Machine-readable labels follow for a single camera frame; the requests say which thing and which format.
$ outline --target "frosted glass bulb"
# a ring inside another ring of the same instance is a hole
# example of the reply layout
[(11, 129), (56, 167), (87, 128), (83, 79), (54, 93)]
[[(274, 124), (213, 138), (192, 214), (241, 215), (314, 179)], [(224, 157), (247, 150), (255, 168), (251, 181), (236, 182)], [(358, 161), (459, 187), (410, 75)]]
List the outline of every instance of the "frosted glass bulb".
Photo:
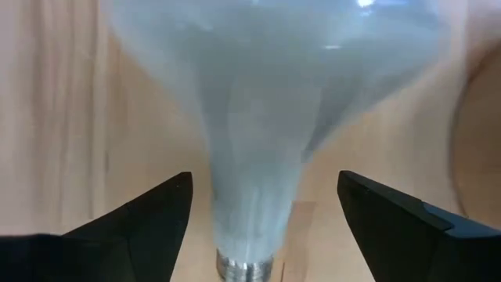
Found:
[(281, 246), (312, 152), (347, 117), (409, 83), (446, 34), (419, 0), (110, 4), (126, 50), (203, 125), (215, 243), (246, 269)]

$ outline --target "light bulb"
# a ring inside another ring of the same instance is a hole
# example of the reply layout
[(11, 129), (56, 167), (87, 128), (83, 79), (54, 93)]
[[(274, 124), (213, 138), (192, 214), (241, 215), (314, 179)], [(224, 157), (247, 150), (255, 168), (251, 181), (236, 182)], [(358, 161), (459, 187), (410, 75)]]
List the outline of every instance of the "light bulb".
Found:
[(418, 0), (111, 4), (125, 49), (203, 125), (227, 281), (267, 280), (303, 164), (344, 119), (414, 78), (446, 34)]

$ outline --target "bulb base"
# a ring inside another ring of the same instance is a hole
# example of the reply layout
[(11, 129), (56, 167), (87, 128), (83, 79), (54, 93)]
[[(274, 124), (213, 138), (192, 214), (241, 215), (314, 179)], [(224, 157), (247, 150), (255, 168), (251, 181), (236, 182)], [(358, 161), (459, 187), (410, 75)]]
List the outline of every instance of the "bulb base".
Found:
[(237, 262), (218, 251), (216, 268), (225, 282), (269, 282), (272, 274), (273, 258), (263, 262)]

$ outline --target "background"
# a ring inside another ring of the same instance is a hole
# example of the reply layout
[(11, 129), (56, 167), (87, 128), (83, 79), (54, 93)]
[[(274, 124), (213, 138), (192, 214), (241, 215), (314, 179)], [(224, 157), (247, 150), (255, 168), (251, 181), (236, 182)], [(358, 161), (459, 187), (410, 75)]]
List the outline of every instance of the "background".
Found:
[[(449, 51), (317, 151), (274, 281), (372, 280), (337, 199), (341, 169), (501, 227), (501, 3), (436, 2)], [(98, 1), (2, 1), (0, 36), (0, 234), (62, 233), (191, 171), (172, 280), (217, 281), (200, 131), (121, 51)]]

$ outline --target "metal screw base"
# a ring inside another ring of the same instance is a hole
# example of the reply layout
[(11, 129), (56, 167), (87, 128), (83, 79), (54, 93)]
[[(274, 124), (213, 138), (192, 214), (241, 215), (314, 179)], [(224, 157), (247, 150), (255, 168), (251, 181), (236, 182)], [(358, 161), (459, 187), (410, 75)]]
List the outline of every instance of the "metal screw base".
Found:
[(268, 282), (272, 274), (273, 258), (264, 262), (241, 263), (226, 258), (218, 251), (216, 268), (225, 282)]

